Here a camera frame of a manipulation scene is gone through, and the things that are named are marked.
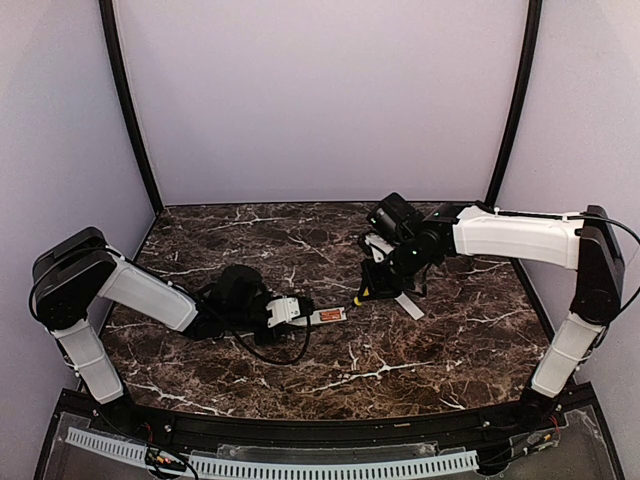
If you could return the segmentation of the white battery cover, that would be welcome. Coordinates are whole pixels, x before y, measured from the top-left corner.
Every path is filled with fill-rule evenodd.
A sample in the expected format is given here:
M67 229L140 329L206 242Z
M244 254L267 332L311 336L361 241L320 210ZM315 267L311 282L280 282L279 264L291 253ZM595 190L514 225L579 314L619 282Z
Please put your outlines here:
M419 320L424 316L424 312L406 294L402 293L395 300L414 320Z

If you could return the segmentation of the white remote control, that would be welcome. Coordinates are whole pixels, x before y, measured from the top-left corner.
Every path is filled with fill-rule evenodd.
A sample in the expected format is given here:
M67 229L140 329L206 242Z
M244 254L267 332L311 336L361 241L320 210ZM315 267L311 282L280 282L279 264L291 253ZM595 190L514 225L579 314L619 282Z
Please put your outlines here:
M344 307L315 310L311 315L292 319L291 326L306 327L307 322L311 326L320 326L330 323L346 321L347 316Z

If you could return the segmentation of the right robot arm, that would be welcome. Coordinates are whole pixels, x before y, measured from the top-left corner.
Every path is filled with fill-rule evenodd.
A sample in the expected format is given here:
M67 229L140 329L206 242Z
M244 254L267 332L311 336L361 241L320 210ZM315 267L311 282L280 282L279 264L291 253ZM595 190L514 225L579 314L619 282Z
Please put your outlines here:
M625 263L606 211L544 214L492 209L481 202L446 202L430 214L398 193L367 216L371 231L361 245L356 303L405 294L415 275L454 256L488 255L548 263L573 270L576 290L569 314L529 383L539 396L555 398L584 361L596 339L623 311Z

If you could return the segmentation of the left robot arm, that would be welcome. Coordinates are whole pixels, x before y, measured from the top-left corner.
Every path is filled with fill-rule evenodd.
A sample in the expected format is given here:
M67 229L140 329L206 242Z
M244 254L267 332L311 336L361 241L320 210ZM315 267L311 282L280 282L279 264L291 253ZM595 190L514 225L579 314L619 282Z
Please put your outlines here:
M32 266L32 317L56 339L71 369L101 405L119 402L125 386L88 320L97 298L123 305L192 340L250 332L259 345L293 327L343 322L344 307L318 309L300 295L277 296L262 275L231 265L199 291L164 281L112 248L87 227L40 255Z

